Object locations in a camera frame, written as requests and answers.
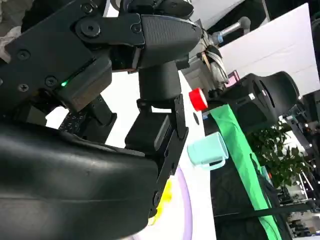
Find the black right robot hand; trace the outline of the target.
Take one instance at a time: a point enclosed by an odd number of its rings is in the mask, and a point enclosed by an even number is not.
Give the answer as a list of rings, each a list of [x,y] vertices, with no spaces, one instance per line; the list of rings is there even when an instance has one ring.
[[[202,36],[188,19],[120,13],[101,0],[35,0],[0,62],[0,237],[117,240],[144,229],[189,129],[176,62]],[[137,72],[125,147],[101,93]]]

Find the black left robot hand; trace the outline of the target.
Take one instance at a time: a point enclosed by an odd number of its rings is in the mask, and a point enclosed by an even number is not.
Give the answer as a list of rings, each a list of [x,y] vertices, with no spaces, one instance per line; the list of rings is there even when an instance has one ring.
[[[185,0],[121,0],[119,13],[161,15],[188,19],[194,12],[193,5]]]

